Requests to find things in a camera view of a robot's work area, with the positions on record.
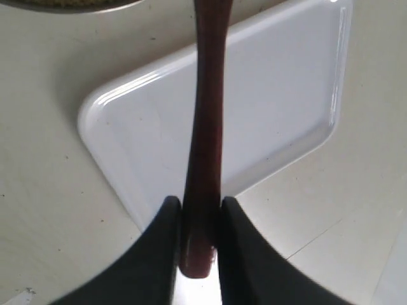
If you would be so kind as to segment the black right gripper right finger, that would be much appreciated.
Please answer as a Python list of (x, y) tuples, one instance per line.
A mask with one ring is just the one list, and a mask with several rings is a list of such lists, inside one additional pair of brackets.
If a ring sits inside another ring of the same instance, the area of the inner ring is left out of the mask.
[(223, 304), (346, 304), (281, 256), (233, 197), (221, 205), (218, 270)]

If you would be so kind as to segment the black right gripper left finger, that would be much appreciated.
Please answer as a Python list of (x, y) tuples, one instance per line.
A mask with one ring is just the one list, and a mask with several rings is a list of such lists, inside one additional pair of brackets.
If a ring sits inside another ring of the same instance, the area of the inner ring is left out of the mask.
[(179, 258), (181, 203), (164, 199), (140, 238), (95, 278), (54, 304), (171, 304)]

